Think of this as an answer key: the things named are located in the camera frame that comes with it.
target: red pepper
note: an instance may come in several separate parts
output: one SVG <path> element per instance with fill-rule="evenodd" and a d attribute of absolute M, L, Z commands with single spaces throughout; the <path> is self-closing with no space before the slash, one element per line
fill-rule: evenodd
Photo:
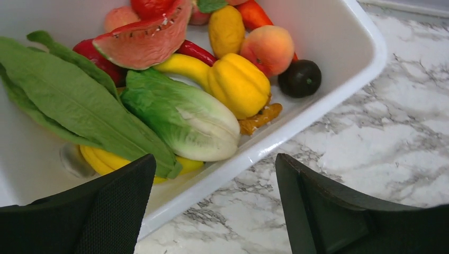
<path fill-rule="evenodd" d="M 254 30 L 264 25 L 273 25 L 270 17 L 268 17 L 264 9 L 255 0 L 248 0 L 234 7 L 240 12 L 246 29 Z M 297 60 L 298 56 L 295 53 L 293 61 Z"/>
<path fill-rule="evenodd" d="M 217 58 L 207 50 L 188 40 L 184 40 L 183 44 L 181 44 L 181 47 L 176 51 L 176 53 L 194 57 L 198 60 L 203 61 L 210 67 L 212 67 L 213 64 L 217 61 Z"/>

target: white marble surface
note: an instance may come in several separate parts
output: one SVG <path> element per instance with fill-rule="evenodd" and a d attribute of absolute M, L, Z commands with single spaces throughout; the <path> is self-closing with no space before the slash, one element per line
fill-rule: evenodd
<path fill-rule="evenodd" d="M 449 203 L 449 30 L 371 15 L 389 46 L 381 76 L 276 153 L 369 195 Z M 291 253 L 275 153 L 136 245 L 136 254 Z"/>

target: red watermelon flesh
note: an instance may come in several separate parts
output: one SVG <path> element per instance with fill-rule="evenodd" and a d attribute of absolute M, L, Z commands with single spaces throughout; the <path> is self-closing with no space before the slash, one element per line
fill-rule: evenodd
<path fill-rule="evenodd" d="M 93 40 L 93 45 L 118 66 L 148 69 L 167 60 L 184 42 L 191 10 L 191 0 L 175 0 L 160 17 L 102 34 Z"/>

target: white bin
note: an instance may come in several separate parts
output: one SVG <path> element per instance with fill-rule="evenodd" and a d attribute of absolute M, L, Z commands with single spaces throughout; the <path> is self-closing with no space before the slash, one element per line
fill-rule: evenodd
<path fill-rule="evenodd" d="M 290 31 L 299 56 L 321 68 L 321 88 L 306 99 L 287 99 L 273 84 L 273 101 L 284 106 L 282 114 L 251 138 L 243 138 L 231 159 L 155 185 L 140 239 L 312 124 L 373 80 L 385 66 L 385 41 L 356 0 L 258 2 L 275 25 Z M 125 4 L 128 0 L 2 1 L 0 35 L 26 43 L 28 33 L 43 29 L 73 47 L 101 34 L 106 13 Z M 210 50 L 206 26 L 190 29 L 187 39 Z M 0 206 L 28 204 L 91 180 L 77 178 L 64 169 L 59 157 L 64 142 L 22 113 L 1 87 Z"/>

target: red tomato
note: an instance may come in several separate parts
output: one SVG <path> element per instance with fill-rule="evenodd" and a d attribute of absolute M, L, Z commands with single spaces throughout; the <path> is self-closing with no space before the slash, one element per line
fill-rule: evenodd
<path fill-rule="evenodd" d="M 175 0 L 131 0 L 132 9 L 142 20 L 159 17 L 167 11 Z"/>

